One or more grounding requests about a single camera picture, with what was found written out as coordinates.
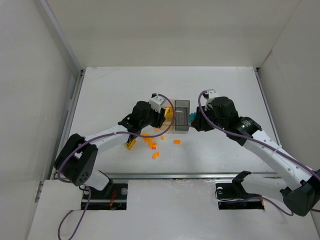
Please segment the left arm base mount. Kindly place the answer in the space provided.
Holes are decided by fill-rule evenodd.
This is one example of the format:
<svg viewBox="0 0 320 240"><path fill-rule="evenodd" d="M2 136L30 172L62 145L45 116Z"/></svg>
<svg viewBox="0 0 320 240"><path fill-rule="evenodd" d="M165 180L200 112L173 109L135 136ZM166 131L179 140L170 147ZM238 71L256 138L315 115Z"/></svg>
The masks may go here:
<svg viewBox="0 0 320 240"><path fill-rule="evenodd" d="M128 183L114 183L111 192L107 196L103 196L98 190L90 187L91 198L87 210L106 210L106 211L124 211L127 209L127 197L128 197ZM84 191L82 200L80 203L81 210L85 209L85 206L89 199L89 192Z"/></svg>

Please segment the teal lego creature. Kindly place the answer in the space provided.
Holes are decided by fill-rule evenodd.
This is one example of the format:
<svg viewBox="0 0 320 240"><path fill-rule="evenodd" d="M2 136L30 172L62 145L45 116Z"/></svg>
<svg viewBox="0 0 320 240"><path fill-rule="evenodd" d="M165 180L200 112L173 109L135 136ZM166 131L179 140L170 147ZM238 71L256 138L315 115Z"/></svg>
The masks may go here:
<svg viewBox="0 0 320 240"><path fill-rule="evenodd" d="M191 124L195 118L196 118L196 113L195 112L191 113L188 118L188 123Z"/></svg>

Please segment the yellow lego brick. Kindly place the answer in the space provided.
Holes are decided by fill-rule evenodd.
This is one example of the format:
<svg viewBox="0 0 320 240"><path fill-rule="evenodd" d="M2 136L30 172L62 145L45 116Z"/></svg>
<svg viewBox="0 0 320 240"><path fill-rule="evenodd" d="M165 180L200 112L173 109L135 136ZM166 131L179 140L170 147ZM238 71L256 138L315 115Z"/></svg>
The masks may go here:
<svg viewBox="0 0 320 240"><path fill-rule="evenodd" d="M165 116L165 119L169 121L174 116L174 110L171 107L166 107L164 116Z"/></svg>

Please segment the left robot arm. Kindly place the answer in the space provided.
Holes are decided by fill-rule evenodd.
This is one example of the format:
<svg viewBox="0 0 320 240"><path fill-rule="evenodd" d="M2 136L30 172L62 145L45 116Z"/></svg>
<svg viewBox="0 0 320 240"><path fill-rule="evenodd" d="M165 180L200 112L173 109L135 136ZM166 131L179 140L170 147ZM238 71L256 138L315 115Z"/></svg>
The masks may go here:
<svg viewBox="0 0 320 240"><path fill-rule="evenodd" d="M138 101L132 112L114 127L87 136L71 135L56 158L54 168L75 186L88 186L108 196L113 180L94 169L97 156L115 146L133 143L148 126L160 128L166 120L164 101L162 97Z"/></svg>

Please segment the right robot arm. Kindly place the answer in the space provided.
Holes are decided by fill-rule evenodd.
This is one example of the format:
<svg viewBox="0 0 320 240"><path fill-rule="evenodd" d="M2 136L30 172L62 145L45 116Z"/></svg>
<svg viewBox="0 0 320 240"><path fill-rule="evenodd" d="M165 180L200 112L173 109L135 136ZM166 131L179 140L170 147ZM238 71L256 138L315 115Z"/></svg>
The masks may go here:
<svg viewBox="0 0 320 240"><path fill-rule="evenodd" d="M250 117L239 116L234 102L213 90L202 91L191 127L198 132L219 130L241 147L258 156L280 179L242 171L231 182L217 183L220 200L228 204L270 197L282 201L291 215L306 216L320 200L320 172L304 165L276 144Z"/></svg>

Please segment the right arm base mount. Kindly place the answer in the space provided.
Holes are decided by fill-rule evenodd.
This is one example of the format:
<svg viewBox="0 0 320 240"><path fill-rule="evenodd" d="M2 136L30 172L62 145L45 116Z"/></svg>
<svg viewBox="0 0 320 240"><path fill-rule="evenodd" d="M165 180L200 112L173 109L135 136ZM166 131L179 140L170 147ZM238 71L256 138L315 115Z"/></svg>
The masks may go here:
<svg viewBox="0 0 320 240"><path fill-rule="evenodd" d="M244 188L231 182L216 183L214 196L219 210L264 210L261 195L247 193Z"/></svg>

